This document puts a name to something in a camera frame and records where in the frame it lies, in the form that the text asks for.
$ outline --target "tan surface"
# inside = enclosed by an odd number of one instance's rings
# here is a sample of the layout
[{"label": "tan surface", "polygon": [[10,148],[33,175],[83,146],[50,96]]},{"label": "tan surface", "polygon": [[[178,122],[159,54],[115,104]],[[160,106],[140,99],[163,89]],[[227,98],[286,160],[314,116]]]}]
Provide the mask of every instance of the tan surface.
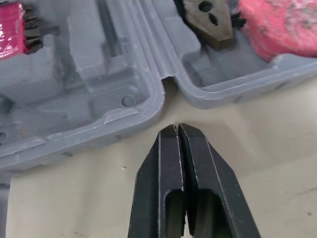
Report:
[{"label": "tan surface", "polygon": [[178,122],[203,130],[235,170],[263,238],[317,237],[317,78],[210,111],[165,85],[152,128],[13,179],[7,237],[126,238],[135,174],[158,131]]}]

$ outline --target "red sponge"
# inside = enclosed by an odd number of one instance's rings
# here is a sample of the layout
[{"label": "red sponge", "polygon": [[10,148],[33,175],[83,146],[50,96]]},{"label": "red sponge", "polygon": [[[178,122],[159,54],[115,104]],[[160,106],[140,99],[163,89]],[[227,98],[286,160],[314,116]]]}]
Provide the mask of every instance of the red sponge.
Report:
[{"label": "red sponge", "polygon": [[285,53],[317,57],[317,0],[240,0],[242,31],[270,61]]}]

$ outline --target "plastic tool case tray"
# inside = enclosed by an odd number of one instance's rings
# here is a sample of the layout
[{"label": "plastic tool case tray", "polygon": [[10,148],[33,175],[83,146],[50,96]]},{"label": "plastic tool case tray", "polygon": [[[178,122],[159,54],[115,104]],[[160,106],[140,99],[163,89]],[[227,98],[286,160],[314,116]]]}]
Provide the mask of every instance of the plastic tool case tray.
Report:
[{"label": "plastic tool case tray", "polygon": [[163,107],[163,78],[211,109],[317,74],[316,59],[263,61],[239,31],[233,48],[212,50],[173,0],[21,2],[37,15],[44,47],[0,60],[0,182],[150,127]]}]

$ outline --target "plastic wrap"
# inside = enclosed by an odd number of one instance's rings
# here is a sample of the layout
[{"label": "plastic wrap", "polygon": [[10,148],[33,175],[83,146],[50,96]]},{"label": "plastic wrap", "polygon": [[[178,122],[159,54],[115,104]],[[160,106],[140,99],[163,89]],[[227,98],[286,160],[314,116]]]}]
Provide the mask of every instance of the plastic wrap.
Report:
[{"label": "plastic wrap", "polygon": [[19,2],[0,5],[0,60],[24,53],[24,12]]}]

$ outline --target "metal tool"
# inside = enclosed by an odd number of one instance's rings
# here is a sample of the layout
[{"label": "metal tool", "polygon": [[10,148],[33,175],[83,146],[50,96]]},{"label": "metal tool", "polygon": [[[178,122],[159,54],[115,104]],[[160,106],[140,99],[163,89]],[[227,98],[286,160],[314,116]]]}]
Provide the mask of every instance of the metal tool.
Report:
[{"label": "metal tool", "polygon": [[194,127],[170,125],[140,167],[128,238],[260,238],[233,170]]},{"label": "metal tool", "polygon": [[183,0],[192,30],[215,50],[232,46],[231,14],[226,0]]}]

